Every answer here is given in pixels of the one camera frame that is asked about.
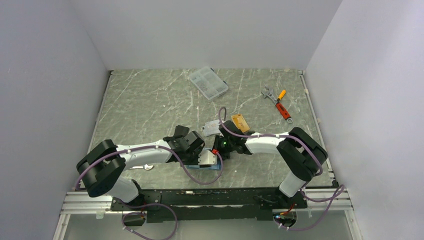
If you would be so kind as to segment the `silver credit card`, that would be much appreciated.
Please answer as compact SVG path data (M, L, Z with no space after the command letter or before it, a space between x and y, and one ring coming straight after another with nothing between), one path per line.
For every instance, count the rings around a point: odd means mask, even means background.
M219 120L213 120L206 122L205 125L201 128L201 131L205 137L212 135L219 135L221 132L219 130L220 122Z

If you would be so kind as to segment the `orange credit card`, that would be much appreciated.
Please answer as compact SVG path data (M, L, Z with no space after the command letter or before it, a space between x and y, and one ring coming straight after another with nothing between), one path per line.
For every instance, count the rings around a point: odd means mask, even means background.
M247 124L245 118L242 114L234 114L231 116L231 120L235 124L235 126L241 130L243 133L246 133L250 130L249 125Z

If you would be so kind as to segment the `blue card holder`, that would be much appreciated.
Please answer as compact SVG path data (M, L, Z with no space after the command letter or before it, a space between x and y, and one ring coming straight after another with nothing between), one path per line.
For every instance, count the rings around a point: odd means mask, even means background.
M185 165L187 169L199 169L199 170L221 170L222 164L218 160L216 164L213 165L197 165L197 164L191 164L191 165Z

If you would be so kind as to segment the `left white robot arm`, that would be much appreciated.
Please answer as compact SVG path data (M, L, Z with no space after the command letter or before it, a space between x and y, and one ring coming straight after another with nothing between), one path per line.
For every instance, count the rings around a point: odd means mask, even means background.
M132 167L178 162L181 165L197 163L205 141L200 134L178 125L172 136L151 143L119 145L111 139L101 141L80 160L76 169L77 182L91 198L110 195L118 198L131 210L144 203L140 185L122 177Z

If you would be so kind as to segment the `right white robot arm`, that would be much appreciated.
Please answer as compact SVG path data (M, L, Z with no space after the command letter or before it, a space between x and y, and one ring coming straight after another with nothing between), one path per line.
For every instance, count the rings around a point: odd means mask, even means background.
M275 194L276 203L282 208L289 207L295 201L295 194L323 173L322 165L328 158L327 151L300 127L284 133L243 133L228 120L218 130L220 135L215 136L212 150L223 159L228 159L232 152L282 157L289 168Z

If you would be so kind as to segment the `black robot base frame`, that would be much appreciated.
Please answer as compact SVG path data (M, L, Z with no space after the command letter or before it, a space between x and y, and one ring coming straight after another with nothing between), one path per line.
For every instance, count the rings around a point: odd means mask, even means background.
M144 201L122 204L112 199L112 212L143 210L147 223L254 219L271 220L273 214L306 209L300 193L287 198L276 187L144 190Z

